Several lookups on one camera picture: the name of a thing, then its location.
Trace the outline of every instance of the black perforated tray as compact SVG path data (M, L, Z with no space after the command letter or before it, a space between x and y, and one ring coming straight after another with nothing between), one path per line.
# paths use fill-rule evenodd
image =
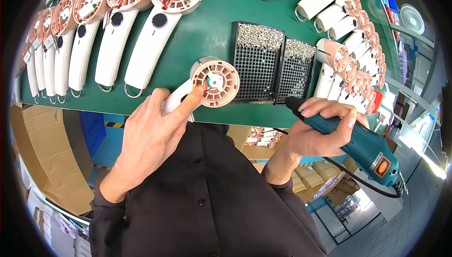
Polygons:
M288 39L295 38L286 36L284 45ZM273 92L275 93L273 94L274 104L277 106L285 106L284 99L289 96L306 98L311 85L312 72L315 64L315 53L310 60L303 60L302 58L297 57L285 58L284 51L281 55L281 68L277 71L273 88Z
M230 63L239 73L240 87L232 103L269 102L273 103L272 88L276 71L282 59L282 48L271 51L265 48L237 45L239 23L262 26L256 23L237 21L232 23ZM285 35L285 31L276 29Z

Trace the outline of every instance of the electric screwdriver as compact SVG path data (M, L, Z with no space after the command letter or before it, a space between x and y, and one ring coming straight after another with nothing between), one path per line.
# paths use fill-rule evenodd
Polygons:
M305 99L291 96L287 97L285 102L297 118L324 135L335 131L341 120L337 116L325 119L320 114L305 118L298 112L298 108L305 102ZM399 172L397 158L389 150L386 141L381 136L357 121L353 127L351 140L341 149L356 161L359 168L369 178L383 186L392 186L397 192L402 191L402 184L400 182L396 184Z

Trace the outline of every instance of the black power cord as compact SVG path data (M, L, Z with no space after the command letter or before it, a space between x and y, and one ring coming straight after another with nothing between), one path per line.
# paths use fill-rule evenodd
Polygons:
M274 128L274 130L279 131L284 133L285 135L288 135L289 133L286 132L285 130L280 130L280 129L276 129ZM344 172L346 172L348 175L350 175L352 178L354 178L355 180L357 180L358 182L362 183L363 185L367 186L368 188L372 189L375 192L380 193L381 195L384 195L386 197L390 197L390 198L399 198L402 197L402 192L397 192L397 194L392 194L389 192L384 192L381 189L376 188L375 186L369 184L367 181L364 181L363 179L359 178L358 176L356 176L354 173L352 173L351 171L347 170L346 168L344 168L341 164L337 163L335 160L328 158L328 157L323 157L325 160L327 160L328 162L330 162L331 164L335 165L336 167L338 167L339 169L343 170Z

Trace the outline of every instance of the hand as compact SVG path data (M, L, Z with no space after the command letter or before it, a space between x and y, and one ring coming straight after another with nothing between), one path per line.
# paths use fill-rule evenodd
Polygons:
M366 116L357 113L355 107L337 101L309 98L301 105L300 111L305 118L320 113L325 119L339 116L342 120L337 130L329 135L319 133L301 120L296 121L289 132L287 144L288 150L299 156L342 155L344 152L339 148L350 141L355 121L369 128Z
M124 200L125 194L144 179L176 150L185 133L187 118L198 105L204 87L194 88L169 115L161 116L162 102L169 90L156 88L127 119L122 150L110 173L100 184L100 192L112 203Z

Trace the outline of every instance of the green workbench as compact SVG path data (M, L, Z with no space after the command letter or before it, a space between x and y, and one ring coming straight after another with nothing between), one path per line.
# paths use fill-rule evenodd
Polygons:
M132 99L124 93L124 75L133 47L150 10L141 12L130 31L122 54L119 73L111 92L101 91L94 81L97 56L104 34L104 31L99 29L89 59L82 96L74 98L68 91L66 102L63 104L57 102L53 105L47 98L40 98L39 105L130 115L144 98L152 93L153 89L168 88L173 91L178 88L189 78L192 64L200 57L211 55L229 61L231 26L237 20L282 29L290 37L315 45L319 39L326 37L326 33L315 32L313 20L301 23L296 19L294 10L298 1L300 0L202 0L197 10L180 18L160 56L147 89L141 97ZM368 6L368 1L372 0L361 1L363 9L369 13L370 20L375 23L376 31L380 34L381 47L386 54L387 75L394 78L393 67L398 67L397 50L386 15L381 8L379 11L381 17L375 17ZM342 43L345 39L346 37L343 37L338 42ZM309 96L312 96L315 89L319 69L320 63L316 62ZM136 95L139 90L129 87L129 92ZM22 76L21 98L23 103L35 104L31 97L26 73ZM252 103L228 104L220 108L201 106L194 111L194 118L201 122L280 128L289 128L296 120L291 111L285 107Z

